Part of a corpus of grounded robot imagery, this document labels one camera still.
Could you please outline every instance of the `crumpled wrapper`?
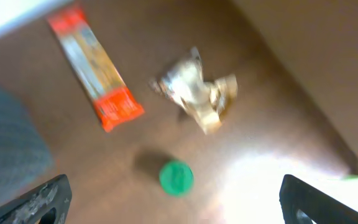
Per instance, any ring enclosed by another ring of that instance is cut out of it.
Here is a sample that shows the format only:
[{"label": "crumpled wrapper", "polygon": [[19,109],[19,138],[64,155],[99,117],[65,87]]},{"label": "crumpled wrapper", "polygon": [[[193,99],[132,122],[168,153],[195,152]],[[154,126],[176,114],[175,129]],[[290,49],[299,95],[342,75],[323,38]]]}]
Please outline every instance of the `crumpled wrapper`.
[{"label": "crumpled wrapper", "polygon": [[142,105],[136,102],[94,36],[79,5],[56,12],[48,18],[48,22],[91,98],[106,132],[144,113]]},{"label": "crumpled wrapper", "polygon": [[201,57],[196,47],[164,76],[150,82],[154,91],[181,106],[194,117],[205,134],[217,130],[237,96],[235,75],[204,82]]}]

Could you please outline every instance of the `wooden floor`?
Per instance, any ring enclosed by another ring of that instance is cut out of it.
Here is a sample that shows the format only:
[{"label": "wooden floor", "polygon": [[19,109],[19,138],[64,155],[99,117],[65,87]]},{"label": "wooden floor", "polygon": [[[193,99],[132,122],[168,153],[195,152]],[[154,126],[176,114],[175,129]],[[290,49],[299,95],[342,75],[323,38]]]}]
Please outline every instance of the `wooden floor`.
[{"label": "wooden floor", "polygon": [[[82,6],[146,111],[111,133],[102,130],[44,19],[0,39],[0,85],[22,100],[50,146],[57,162],[50,175],[70,180],[67,223],[250,223],[266,212],[266,205],[254,203],[263,195],[271,195],[263,202],[281,211],[284,173],[339,177],[355,164],[229,2],[99,0]],[[235,73],[239,83],[223,126],[209,136],[147,85],[192,46],[200,51],[207,79]],[[189,195],[165,195],[139,169],[139,158],[155,154],[189,163],[195,175]]]}]

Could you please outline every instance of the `trash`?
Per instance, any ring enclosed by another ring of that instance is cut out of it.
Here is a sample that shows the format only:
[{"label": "trash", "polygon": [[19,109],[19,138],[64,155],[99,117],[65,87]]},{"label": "trash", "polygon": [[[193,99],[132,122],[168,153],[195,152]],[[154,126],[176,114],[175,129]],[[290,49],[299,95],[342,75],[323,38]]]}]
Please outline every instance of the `trash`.
[{"label": "trash", "polygon": [[182,161],[166,163],[160,171],[160,185],[165,193],[181,197],[186,195],[194,184],[190,167]]},{"label": "trash", "polygon": [[54,14],[48,21],[91,97],[106,132],[144,113],[86,23],[78,5]]},{"label": "trash", "polygon": [[194,117],[205,134],[217,130],[232,100],[237,96],[235,75],[203,81],[201,57],[196,47],[163,77],[150,82],[151,88],[165,95]]}]

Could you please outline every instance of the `green bottle cap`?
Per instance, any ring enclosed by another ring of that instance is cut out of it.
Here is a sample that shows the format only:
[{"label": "green bottle cap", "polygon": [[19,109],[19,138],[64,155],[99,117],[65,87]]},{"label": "green bottle cap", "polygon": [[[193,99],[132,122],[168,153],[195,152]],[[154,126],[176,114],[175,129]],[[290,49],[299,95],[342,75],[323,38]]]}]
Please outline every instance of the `green bottle cap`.
[{"label": "green bottle cap", "polygon": [[343,178],[343,180],[355,180],[355,179],[358,179],[358,175],[350,174],[345,178]]},{"label": "green bottle cap", "polygon": [[193,173],[184,162],[171,161],[160,170],[161,187],[169,195],[185,195],[193,186],[193,182]]}]

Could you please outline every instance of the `crumpled foil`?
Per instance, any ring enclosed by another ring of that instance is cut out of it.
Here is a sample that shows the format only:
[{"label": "crumpled foil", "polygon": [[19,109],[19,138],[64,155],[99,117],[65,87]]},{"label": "crumpled foil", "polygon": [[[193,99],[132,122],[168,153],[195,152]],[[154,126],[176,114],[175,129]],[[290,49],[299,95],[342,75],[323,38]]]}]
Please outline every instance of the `crumpled foil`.
[{"label": "crumpled foil", "polygon": [[194,117],[205,134],[214,132],[222,125],[222,118],[237,96],[235,75],[204,82],[201,57],[196,47],[163,77],[151,81],[150,86]]}]

